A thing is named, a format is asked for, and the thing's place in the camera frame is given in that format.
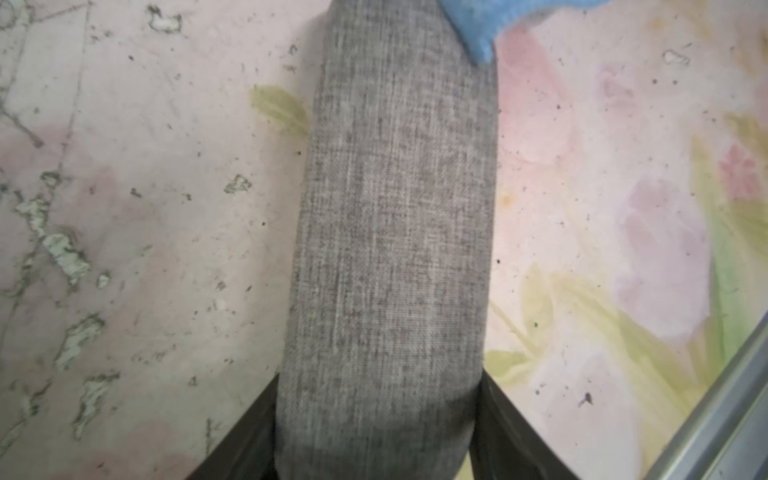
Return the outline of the blue microfiber cloth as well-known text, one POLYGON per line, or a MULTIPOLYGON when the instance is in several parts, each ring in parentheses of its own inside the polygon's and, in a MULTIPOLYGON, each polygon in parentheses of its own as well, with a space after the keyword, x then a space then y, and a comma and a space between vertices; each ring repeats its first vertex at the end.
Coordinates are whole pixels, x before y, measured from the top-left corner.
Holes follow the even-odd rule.
POLYGON ((510 25, 545 11, 590 9, 605 0, 440 0, 439 5, 456 30, 469 58, 483 65, 494 58, 493 43, 510 25))

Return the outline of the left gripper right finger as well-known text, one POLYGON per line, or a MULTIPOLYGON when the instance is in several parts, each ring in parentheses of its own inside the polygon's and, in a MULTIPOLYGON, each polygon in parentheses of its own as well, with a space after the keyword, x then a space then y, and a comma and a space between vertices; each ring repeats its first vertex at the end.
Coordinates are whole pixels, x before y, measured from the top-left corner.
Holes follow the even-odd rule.
POLYGON ((577 479, 488 373, 479 386, 469 454, 476 479, 577 479))

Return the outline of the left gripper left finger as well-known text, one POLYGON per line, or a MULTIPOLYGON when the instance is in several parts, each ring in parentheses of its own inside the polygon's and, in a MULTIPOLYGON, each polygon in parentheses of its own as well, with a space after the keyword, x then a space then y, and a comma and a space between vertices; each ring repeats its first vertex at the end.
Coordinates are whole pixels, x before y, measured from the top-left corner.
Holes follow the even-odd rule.
POLYGON ((279 376, 276 375, 189 480, 273 480, 279 376))

